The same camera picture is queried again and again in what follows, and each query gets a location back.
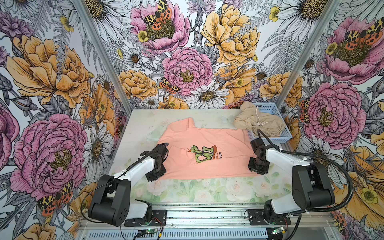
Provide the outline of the peach graphic t-shirt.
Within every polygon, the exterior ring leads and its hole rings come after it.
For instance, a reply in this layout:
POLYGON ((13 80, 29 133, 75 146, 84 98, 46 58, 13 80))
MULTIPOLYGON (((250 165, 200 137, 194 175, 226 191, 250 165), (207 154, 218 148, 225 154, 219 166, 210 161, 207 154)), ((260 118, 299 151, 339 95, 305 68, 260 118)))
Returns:
POLYGON ((197 128, 188 118, 169 124, 158 143, 169 150, 164 180, 257 176, 248 168, 255 154, 245 130, 197 128))

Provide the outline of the light blue plastic basket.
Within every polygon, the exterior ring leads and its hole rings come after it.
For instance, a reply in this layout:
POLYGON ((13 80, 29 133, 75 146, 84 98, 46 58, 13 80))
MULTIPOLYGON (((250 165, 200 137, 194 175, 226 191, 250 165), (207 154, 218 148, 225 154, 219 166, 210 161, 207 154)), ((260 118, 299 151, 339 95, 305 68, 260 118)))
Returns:
POLYGON ((250 141, 258 137, 256 130, 265 133, 274 144, 284 144, 292 138, 282 115, 274 103, 253 103, 256 106, 256 123, 248 130, 250 141))

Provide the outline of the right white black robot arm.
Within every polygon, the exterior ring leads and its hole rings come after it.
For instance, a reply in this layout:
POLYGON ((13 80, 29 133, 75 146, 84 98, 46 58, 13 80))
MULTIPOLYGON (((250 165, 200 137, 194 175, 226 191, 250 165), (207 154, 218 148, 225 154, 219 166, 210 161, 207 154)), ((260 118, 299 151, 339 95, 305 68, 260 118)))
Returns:
POLYGON ((268 224, 309 209, 326 207, 335 203, 326 168, 321 164, 311 164, 306 159, 285 154, 273 145, 265 145, 260 138, 251 141, 255 157, 251 157, 248 168, 251 172, 266 175, 270 165, 275 164, 292 177, 290 194, 274 200, 268 200, 263 210, 263 219, 268 224))

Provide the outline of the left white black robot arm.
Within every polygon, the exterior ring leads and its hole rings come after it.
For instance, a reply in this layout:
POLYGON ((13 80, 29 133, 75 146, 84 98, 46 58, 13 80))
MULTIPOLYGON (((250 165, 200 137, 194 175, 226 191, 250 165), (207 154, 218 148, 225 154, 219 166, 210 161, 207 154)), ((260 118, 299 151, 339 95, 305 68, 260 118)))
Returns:
POLYGON ((116 227, 129 221, 142 226, 150 224, 154 219, 152 204, 131 200, 131 190, 143 177, 154 182, 167 172, 164 162, 169 153, 168 145, 158 144, 151 151, 144 151, 136 162, 120 173, 103 175, 88 208, 89 221, 116 227))

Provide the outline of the green circuit board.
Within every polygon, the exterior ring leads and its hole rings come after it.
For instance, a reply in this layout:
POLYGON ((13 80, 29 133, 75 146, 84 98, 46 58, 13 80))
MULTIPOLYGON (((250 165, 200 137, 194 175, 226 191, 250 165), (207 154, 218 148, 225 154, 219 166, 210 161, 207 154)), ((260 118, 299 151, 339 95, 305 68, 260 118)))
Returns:
POLYGON ((161 229, 143 229, 143 230, 138 230, 138 233, 136 234, 136 238, 144 237, 144 238, 152 238, 152 237, 157 237, 160 238, 163 234, 163 228, 161 229))

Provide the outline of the beige drawstring shorts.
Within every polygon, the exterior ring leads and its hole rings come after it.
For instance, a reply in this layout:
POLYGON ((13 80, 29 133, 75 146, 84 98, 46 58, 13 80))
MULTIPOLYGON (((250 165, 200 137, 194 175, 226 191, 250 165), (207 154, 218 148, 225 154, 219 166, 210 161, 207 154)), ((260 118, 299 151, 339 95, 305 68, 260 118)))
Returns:
POLYGON ((261 112, 253 103, 244 102, 240 109, 242 112, 233 121, 237 129, 249 130, 255 135, 261 130, 267 137, 280 137, 286 127, 280 117, 261 112))

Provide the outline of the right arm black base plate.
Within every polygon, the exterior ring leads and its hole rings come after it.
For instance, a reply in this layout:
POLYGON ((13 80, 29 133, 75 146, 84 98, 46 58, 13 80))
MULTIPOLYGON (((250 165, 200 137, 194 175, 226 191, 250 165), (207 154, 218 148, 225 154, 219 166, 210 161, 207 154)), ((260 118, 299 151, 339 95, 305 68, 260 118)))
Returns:
POLYGON ((248 209, 244 213, 244 218, 249 221, 251 226, 289 226, 292 224, 288 215, 270 216, 262 209, 248 209))

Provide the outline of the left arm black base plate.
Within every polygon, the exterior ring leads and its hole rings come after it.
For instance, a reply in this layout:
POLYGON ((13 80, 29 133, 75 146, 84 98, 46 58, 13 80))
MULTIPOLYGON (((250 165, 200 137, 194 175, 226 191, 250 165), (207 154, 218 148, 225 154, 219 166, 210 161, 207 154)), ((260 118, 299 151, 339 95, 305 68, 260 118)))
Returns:
POLYGON ((165 227, 167 222, 167 210, 152 210, 142 219, 126 219, 125 227, 165 227))

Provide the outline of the aluminium rail frame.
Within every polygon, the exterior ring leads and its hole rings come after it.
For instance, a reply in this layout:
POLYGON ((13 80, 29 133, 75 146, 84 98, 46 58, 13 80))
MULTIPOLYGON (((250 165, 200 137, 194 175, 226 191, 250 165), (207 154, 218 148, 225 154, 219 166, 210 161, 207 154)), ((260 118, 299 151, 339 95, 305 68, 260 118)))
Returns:
MULTIPOLYGON (((166 229, 173 228, 250 228, 246 210, 264 208, 263 203, 156 203, 154 210, 167 210, 166 229)), ((108 224, 95 224, 82 220, 81 228, 116 229, 108 224)), ((299 227, 333 227, 329 213, 304 214, 299 227)))

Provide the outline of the right aluminium corner post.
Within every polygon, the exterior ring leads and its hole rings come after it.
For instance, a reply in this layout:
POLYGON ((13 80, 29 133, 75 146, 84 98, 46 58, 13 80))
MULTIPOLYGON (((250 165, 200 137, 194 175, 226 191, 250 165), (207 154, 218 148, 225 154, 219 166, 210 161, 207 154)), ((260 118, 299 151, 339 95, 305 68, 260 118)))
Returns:
POLYGON ((304 48, 301 51, 299 58, 289 75, 287 82, 285 83, 281 93, 275 101, 275 104, 278 108, 286 100, 291 88, 293 87, 301 72, 302 67, 311 55, 310 51, 315 47, 315 43, 320 39, 325 27, 329 25, 331 18, 334 16, 339 4, 340 1, 332 0, 327 2, 325 9, 319 18, 319 21, 316 23, 313 32, 309 35, 308 40, 304 45, 304 48))

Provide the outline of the aluminium corner post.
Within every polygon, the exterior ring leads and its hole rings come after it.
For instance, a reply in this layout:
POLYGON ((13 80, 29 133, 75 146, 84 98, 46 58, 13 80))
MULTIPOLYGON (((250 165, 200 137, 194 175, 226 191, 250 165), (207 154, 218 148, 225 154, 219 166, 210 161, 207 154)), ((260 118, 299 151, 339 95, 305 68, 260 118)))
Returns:
POLYGON ((98 55, 113 83, 115 86, 115 89, 117 91, 117 94, 122 102, 122 105, 128 115, 128 117, 131 116, 132 113, 132 106, 126 96, 126 93, 122 87, 122 84, 118 78, 118 74, 110 60, 110 57, 108 55, 108 52, 105 48, 105 45, 103 43, 103 39, 101 38, 98 28, 96 24, 94 23, 94 20, 92 19, 92 16, 87 8, 87 5, 85 1, 74 1, 75 9, 78 11, 80 15, 80 19, 84 25, 84 27, 87 30, 87 34, 90 37, 90 40, 93 42, 94 47, 96 51, 98 52, 98 55))
POLYGON ((309 35, 308 40, 304 45, 304 48, 301 51, 299 58, 289 75, 287 82, 285 83, 281 93, 275 101, 275 104, 278 108, 286 100, 291 88, 293 87, 301 72, 302 67, 311 55, 310 51, 315 47, 315 43, 320 39, 325 27, 329 25, 331 18, 334 16, 339 4, 340 1, 332 0, 327 2, 325 9, 319 18, 319 21, 316 23, 313 32, 309 35))

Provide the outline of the left aluminium corner post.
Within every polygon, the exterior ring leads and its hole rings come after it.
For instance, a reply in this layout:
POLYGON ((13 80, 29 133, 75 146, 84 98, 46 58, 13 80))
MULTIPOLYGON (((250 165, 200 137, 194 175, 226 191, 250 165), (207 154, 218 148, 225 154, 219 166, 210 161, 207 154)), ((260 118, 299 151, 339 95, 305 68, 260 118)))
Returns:
POLYGON ((87 5, 85 1, 74 1, 75 9, 78 11, 80 15, 80 19, 84 25, 84 27, 87 30, 87 34, 90 37, 90 40, 93 42, 94 47, 96 51, 98 52, 98 55, 113 83, 115 86, 115 89, 117 91, 117 94, 122 102, 122 105, 128 115, 128 117, 131 116, 132 113, 132 106, 126 96, 126 93, 122 87, 122 84, 118 78, 118 74, 110 60, 110 57, 108 55, 108 52, 105 48, 105 45, 103 43, 103 39, 101 38, 98 28, 96 24, 94 23, 94 20, 92 19, 92 16, 87 8, 87 5))

